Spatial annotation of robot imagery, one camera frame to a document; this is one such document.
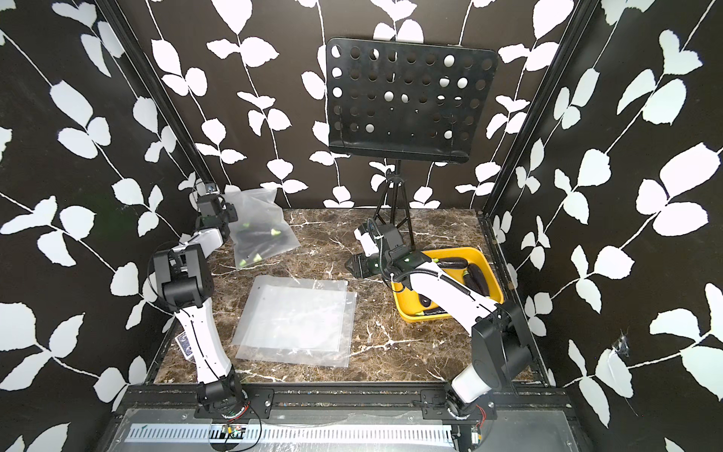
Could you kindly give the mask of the clear zip-top bag top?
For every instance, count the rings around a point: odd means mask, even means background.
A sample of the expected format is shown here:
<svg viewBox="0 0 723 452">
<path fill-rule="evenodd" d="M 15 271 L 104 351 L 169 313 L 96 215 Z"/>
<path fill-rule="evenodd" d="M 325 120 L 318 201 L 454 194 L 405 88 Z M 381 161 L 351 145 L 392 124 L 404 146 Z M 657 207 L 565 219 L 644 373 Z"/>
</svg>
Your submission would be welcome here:
<svg viewBox="0 0 723 452">
<path fill-rule="evenodd" d="M 253 266 L 300 246 L 299 239 L 275 203 L 276 188 L 232 190 L 223 195 L 238 220 L 229 224 L 235 267 Z"/>
</svg>

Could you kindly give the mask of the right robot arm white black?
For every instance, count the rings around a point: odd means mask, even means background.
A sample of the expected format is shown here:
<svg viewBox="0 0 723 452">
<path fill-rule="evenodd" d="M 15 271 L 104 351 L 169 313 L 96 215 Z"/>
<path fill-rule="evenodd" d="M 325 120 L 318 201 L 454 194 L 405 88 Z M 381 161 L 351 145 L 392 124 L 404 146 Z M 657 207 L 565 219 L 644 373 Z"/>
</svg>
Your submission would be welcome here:
<svg viewBox="0 0 723 452">
<path fill-rule="evenodd" d="M 509 386 L 533 362 L 522 311 L 458 282 L 423 252 L 397 260 L 359 253 L 345 267 L 357 279 L 380 276 L 388 284 L 399 284 L 401 292 L 430 299 L 469 333 L 471 363 L 448 389 L 448 399 L 457 408 L 464 410 L 483 395 Z"/>
</svg>

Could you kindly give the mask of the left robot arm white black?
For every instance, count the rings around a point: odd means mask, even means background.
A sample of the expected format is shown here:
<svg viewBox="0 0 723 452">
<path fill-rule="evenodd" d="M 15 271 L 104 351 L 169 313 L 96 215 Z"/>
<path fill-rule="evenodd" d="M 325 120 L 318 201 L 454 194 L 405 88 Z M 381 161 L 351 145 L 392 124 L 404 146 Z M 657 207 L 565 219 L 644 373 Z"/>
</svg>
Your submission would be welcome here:
<svg viewBox="0 0 723 452">
<path fill-rule="evenodd" d="M 226 421 L 249 409 L 213 316 L 214 281 L 207 258 L 230 237 L 235 207 L 218 192 L 197 201 L 199 216 L 190 239 L 153 256 L 158 299 L 179 320 L 196 365 L 198 416 Z"/>
</svg>

